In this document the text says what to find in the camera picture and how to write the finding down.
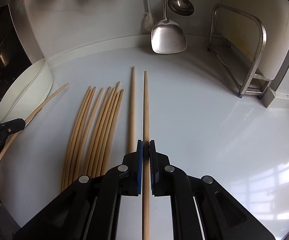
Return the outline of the wooden chopstick ten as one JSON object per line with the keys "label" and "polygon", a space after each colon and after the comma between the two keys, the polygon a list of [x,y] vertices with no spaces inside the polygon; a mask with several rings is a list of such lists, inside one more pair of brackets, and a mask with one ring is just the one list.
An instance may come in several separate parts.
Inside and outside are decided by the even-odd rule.
{"label": "wooden chopstick ten", "polygon": [[134,152],[135,146],[135,99],[136,99],[136,70],[132,67],[129,96],[129,137],[128,152]]}

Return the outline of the wooden chopstick nine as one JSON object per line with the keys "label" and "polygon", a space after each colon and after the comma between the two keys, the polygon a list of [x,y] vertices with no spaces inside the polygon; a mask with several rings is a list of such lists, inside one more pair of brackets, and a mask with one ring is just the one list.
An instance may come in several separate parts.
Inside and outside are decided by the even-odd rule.
{"label": "wooden chopstick nine", "polygon": [[109,141],[109,157],[110,157],[110,152],[111,152],[113,136],[114,136],[114,133],[115,133],[116,122],[117,122],[117,119],[118,119],[119,109],[120,109],[121,101],[122,101],[122,98],[123,98],[123,95],[124,95],[124,89],[121,89],[119,92],[120,92],[120,95],[119,95],[119,98],[118,98],[116,111],[115,111],[115,114],[114,114],[114,117],[113,117],[113,123],[112,123],[112,126],[111,126],[112,130],[111,130],[111,134],[110,134],[110,137],[109,137],[109,139],[110,139],[110,141]]}

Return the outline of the wooden chopstick eleven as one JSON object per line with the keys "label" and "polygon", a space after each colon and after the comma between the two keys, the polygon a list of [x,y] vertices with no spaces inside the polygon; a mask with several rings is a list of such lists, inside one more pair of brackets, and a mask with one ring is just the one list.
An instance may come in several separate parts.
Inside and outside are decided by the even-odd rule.
{"label": "wooden chopstick eleven", "polygon": [[149,90],[148,73],[144,71],[143,90],[143,185],[142,239],[150,238],[150,161],[149,161]]}

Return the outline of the wooden chopstick four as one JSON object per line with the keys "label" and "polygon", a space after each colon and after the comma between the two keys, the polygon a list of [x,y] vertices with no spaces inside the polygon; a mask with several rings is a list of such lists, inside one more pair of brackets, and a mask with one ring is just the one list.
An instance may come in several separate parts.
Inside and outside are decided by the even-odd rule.
{"label": "wooden chopstick four", "polygon": [[88,137],[89,137],[89,133],[90,133],[90,129],[91,129],[91,125],[92,125],[92,122],[93,122],[93,119],[95,117],[95,113],[97,111],[97,108],[98,108],[98,104],[101,100],[101,97],[102,97],[102,93],[103,93],[103,90],[104,88],[102,88],[100,90],[100,93],[95,101],[95,104],[93,106],[93,109],[91,111],[91,114],[89,116],[89,120],[86,124],[86,127],[84,127],[84,129],[82,130],[84,133],[83,133],[83,137],[80,141],[80,148],[79,148],[79,153],[78,153],[78,156],[77,156],[77,161],[76,161],[76,168],[75,168],[75,173],[74,173],[74,178],[73,180],[76,180],[79,176],[80,176],[80,173],[83,169],[83,157],[84,157],[84,152],[85,152],[85,147],[86,147],[86,143],[87,143],[87,140],[88,140]]}

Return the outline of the wooden chopstick three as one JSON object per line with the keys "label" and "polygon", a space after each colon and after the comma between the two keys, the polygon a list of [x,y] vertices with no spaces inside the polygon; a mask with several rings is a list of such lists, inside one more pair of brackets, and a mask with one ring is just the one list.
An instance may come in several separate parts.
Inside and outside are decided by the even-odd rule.
{"label": "wooden chopstick three", "polygon": [[81,138],[83,135],[82,130],[85,127],[86,118],[87,118],[87,115],[89,113],[90,105],[91,105],[95,91],[96,91],[96,87],[92,87],[92,92],[89,95],[89,98],[87,100],[87,104],[86,104],[85,109],[84,109],[84,113],[82,114],[82,120],[81,120],[79,130],[77,133],[76,143],[74,146],[74,150],[72,151],[72,155],[71,155],[72,158],[71,158],[70,168],[67,168],[67,172],[66,172],[66,176],[65,176],[65,189],[66,189],[66,187],[68,187],[68,185],[70,185],[70,183],[73,181],[73,178],[74,178],[76,161],[77,161],[77,156],[78,156],[79,148],[80,148],[80,141],[81,141]]}

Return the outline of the wooden chopstick two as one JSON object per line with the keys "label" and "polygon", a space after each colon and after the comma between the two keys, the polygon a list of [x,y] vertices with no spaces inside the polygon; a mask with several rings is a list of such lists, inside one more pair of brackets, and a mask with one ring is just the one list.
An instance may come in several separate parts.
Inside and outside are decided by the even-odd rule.
{"label": "wooden chopstick two", "polygon": [[62,175],[62,179],[61,179],[61,192],[63,192],[65,189],[65,176],[66,176],[67,168],[70,168],[70,163],[71,163],[71,158],[72,158],[71,155],[72,155],[72,151],[74,150],[75,143],[76,143],[77,133],[78,133],[79,126],[80,126],[80,123],[82,120],[82,114],[84,113],[84,109],[85,109],[85,106],[87,104],[87,100],[88,100],[91,92],[92,92],[92,87],[90,86],[88,88],[85,96],[84,96],[82,103],[81,103],[79,112],[77,114],[73,129],[72,129],[70,140],[68,142],[68,147],[67,147],[66,157],[65,157],[65,162],[64,162],[64,168],[63,168],[63,175]]}

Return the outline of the wooden chopstick seven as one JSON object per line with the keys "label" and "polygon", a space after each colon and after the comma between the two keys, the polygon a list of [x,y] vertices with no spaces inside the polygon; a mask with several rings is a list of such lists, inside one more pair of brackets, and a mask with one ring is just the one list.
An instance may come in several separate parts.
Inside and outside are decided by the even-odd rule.
{"label": "wooden chopstick seven", "polygon": [[103,159],[104,159],[104,152],[105,152],[105,145],[107,141],[107,134],[109,130],[109,120],[111,116],[111,112],[113,109],[113,104],[115,102],[115,98],[117,95],[117,92],[120,87],[120,82],[117,82],[117,85],[115,88],[112,90],[112,93],[108,99],[108,103],[106,105],[105,111],[104,111],[104,120],[102,121],[102,124],[100,126],[100,137],[98,140],[98,145],[96,149],[96,156],[95,156],[95,161],[93,163],[93,168],[91,172],[91,177],[95,178],[97,176],[100,176],[101,169],[102,169],[102,164],[103,164]]}

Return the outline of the white round basin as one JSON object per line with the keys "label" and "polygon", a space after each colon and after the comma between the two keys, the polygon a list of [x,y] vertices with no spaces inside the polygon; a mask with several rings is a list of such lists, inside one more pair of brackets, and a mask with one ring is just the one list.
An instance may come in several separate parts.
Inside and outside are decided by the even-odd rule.
{"label": "white round basin", "polygon": [[47,98],[53,76],[46,59],[27,68],[10,86],[0,102],[0,124],[25,120]]}

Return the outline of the steel spatula turner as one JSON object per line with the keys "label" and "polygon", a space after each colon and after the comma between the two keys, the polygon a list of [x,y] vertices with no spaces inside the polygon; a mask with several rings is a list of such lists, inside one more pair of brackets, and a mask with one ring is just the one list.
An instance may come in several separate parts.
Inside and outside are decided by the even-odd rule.
{"label": "steel spatula turner", "polygon": [[157,54],[176,54],[187,49],[181,27],[167,17],[167,1],[163,0],[163,18],[151,30],[151,48]]}

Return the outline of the steel cutting board rack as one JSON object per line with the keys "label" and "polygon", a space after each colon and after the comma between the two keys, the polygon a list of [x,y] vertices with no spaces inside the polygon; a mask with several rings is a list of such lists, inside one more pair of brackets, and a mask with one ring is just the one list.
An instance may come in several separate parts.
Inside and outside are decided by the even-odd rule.
{"label": "steel cutting board rack", "polygon": [[[255,22],[259,38],[252,59],[249,59],[229,38],[215,32],[220,9],[230,11]],[[223,4],[216,4],[213,7],[207,50],[217,57],[233,80],[238,89],[237,97],[242,98],[244,95],[252,95],[261,99],[271,84],[271,80],[266,78],[258,69],[265,46],[266,30],[259,18],[248,12]]]}

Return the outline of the steel ladle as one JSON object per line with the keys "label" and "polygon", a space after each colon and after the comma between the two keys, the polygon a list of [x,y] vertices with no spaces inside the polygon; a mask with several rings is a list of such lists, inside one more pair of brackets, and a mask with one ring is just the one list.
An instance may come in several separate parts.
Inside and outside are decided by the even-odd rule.
{"label": "steel ladle", "polygon": [[168,0],[167,4],[178,15],[191,16],[194,13],[194,5],[189,0]]}

